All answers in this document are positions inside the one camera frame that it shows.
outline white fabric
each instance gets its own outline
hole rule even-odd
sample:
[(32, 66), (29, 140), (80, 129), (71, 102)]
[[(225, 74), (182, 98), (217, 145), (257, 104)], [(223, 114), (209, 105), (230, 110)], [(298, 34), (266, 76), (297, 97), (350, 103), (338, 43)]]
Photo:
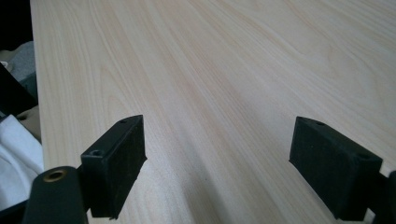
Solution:
[(0, 211), (29, 198), (44, 171), (40, 143), (12, 115), (0, 123)]

